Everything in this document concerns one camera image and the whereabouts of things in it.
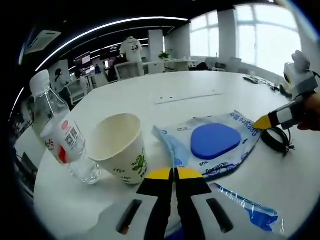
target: white round table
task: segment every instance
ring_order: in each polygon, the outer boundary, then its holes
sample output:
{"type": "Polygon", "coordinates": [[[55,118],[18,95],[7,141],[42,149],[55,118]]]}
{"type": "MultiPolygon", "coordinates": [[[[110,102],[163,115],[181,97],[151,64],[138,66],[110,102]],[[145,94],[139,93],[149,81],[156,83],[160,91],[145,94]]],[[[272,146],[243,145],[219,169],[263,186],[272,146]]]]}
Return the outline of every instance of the white round table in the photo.
{"type": "MultiPolygon", "coordinates": [[[[288,103],[280,93],[266,85],[249,83],[243,76],[190,71],[132,78],[93,90],[70,115],[85,137],[108,116],[137,115],[143,124],[148,171],[171,167],[164,147],[152,135],[154,125],[168,126],[233,110],[255,121],[288,103]],[[222,95],[157,104],[214,91],[222,95]]],[[[305,221],[320,195],[320,134],[296,127],[291,134],[296,150],[285,158],[260,140],[235,173],[215,181],[244,198],[275,209],[284,218],[286,236],[305,221]]],[[[104,209],[136,190],[104,170],[97,184],[85,185],[46,150],[36,178],[34,208],[47,229],[60,238],[92,228],[104,209]]]]}

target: white device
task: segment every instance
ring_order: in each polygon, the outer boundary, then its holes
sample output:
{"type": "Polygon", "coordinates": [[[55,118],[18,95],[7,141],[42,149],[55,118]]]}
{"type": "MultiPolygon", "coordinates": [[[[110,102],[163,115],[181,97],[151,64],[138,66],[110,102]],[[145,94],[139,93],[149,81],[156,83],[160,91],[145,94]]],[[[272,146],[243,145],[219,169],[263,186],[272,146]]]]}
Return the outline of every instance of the white device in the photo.
{"type": "Polygon", "coordinates": [[[310,71],[310,62],[299,50],[292,54],[294,62],[284,65],[284,78],[292,86],[291,93],[297,97],[313,91],[318,87],[313,71],[310,71]]]}

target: paper cup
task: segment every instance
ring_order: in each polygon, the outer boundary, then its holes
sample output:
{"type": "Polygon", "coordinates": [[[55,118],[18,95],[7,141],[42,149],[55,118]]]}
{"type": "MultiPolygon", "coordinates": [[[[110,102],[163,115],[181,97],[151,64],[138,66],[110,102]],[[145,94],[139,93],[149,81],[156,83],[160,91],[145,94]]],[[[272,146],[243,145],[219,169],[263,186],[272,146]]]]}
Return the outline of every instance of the paper cup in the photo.
{"type": "Polygon", "coordinates": [[[142,123],[133,114],[110,116],[86,140],[88,157],[125,183],[141,183],[147,172],[142,123]]]}

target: plastic water bottle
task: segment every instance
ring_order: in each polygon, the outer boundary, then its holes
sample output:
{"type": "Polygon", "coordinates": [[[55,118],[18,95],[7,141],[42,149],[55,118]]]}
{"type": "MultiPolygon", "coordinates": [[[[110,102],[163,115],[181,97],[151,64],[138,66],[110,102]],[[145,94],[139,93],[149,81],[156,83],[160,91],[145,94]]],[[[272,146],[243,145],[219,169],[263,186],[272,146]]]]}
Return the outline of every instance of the plastic water bottle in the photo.
{"type": "Polygon", "coordinates": [[[68,116],[68,105],[50,88],[48,70],[30,80],[30,89],[34,97],[33,129],[40,141],[74,177],[85,184],[96,183],[100,176],[98,165],[87,157],[85,138],[68,116]]]}

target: air conditioner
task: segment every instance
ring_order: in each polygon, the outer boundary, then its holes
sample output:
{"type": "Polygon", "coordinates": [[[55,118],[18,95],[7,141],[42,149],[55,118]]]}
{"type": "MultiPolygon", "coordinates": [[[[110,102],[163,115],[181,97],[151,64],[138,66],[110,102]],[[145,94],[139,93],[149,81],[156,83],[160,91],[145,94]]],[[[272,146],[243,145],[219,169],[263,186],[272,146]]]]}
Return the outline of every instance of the air conditioner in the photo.
{"type": "Polygon", "coordinates": [[[59,31],[41,31],[39,35],[33,40],[33,42],[28,46],[28,49],[25,51],[25,54],[30,54],[44,50],[60,34],[61,32],[59,31]]]}

